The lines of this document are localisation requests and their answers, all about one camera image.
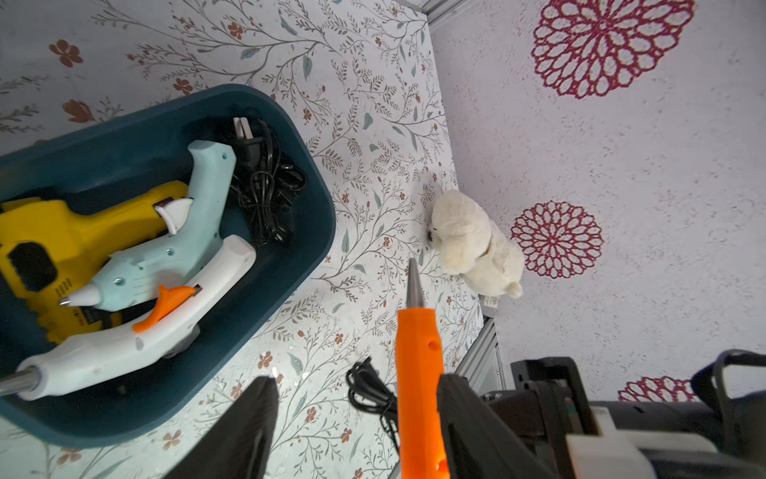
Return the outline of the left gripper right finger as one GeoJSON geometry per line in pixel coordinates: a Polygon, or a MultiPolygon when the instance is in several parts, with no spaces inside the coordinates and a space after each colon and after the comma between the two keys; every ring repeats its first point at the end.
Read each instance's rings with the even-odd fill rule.
{"type": "Polygon", "coordinates": [[[437,404],[452,478],[554,478],[464,377],[440,376],[437,404]]]}

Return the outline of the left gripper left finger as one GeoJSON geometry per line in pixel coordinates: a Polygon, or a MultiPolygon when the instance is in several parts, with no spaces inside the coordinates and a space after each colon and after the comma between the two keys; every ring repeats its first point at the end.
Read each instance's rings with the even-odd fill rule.
{"type": "Polygon", "coordinates": [[[263,478],[278,415],[274,378],[261,376],[227,409],[168,478],[263,478]]]}

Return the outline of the orange glue gun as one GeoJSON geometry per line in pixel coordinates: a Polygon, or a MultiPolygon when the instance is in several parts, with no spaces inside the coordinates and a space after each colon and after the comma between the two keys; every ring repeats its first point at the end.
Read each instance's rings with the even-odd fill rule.
{"type": "Polygon", "coordinates": [[[346,373],[348,400],[358,411],[379,417],[396,446],[403,478],[448,478],[437,404],[444,373],[442,340],[436,311],[425,305],[416,259],[409,261],[406,303],[397,313],[394,356],[396,392],[367,358],[346,373]]]}

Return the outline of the white glue gun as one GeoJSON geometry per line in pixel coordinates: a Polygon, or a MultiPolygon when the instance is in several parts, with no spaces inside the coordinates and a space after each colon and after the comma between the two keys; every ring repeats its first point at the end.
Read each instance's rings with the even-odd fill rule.
{"type": "Polygon", "coordinates": [[[193,340],[205,315],[253,267],[257,252],[229,236],[205,267],[183,287],[159,289],[155,307],[105,331],[73,335],[54,349],[20,363],[1,379],[1,394],[26,401],[63,396],[148,367],[193,340]]]}

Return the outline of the mint green glue gun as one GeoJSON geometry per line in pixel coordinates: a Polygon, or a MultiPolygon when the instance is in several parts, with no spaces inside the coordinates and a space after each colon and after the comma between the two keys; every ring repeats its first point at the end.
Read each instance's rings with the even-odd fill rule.
{"type": "Polygon", "coordinates": [[[184,285],[223,245],[219,233],[229,197],[235,197],[260,247],[289,247],[293,234],[283,215],[307,176],[285,159],[275,133],[261,119],[235,117],[221,123],[217,139],[195,140],[188,193],[157,205],[167,233],[116,251],[89,283],[60,299],[61,307],[120,311],[155,299],[159,287],[184,285]]]}

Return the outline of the yellow glue gun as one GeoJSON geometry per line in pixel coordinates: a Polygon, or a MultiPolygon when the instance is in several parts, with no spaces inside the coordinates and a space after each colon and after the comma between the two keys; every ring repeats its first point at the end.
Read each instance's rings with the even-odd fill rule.
{"type": "Polygon", "coordinates": [[[94,215],[78,215],[62,200],[28,198],[1,205],[1,273],[13,295],[25,301],[59,344],[72,335],[118,327],[121,313],[93,307],[61,307],[60,299],[85,287],[122,249],[159,237],[166,230],[155,205],[187,195],[180,181],[94,215]]]}

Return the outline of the dark teal storage box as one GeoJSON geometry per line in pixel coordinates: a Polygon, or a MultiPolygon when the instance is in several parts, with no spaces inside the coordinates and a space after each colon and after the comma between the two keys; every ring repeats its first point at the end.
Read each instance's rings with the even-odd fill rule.
{"type": "Polygon", "coordinates": [[[328,253],[335,215],[327,187],[289,115],[269,96],[221,85],[5,155],[1,197],[61,198],[78,213],[117,205],[191,175],[188,145],[215,140],[223,121],[259,119],[306,187],[285,216],[287,247],[269,243],[255,266],[201,320],[201,335],[179,355],[61,397],[6,396],[1,422],[56,445],[95,448],[137,438],[179,412],[254,336],[328,253]]]}

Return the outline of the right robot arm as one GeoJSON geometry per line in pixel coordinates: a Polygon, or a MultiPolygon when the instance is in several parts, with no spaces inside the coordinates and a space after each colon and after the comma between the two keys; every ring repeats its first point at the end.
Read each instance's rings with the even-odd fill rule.
{"type": "Polygon", "coordinates": [[[516,389],[481,397],[473,467],[486,478],[762,478],[765,394],[729,396],[726,367],[764,367],[729,349],[698,371],[690,402],[590,401],[574,361],[513,364],[516,389]]]}

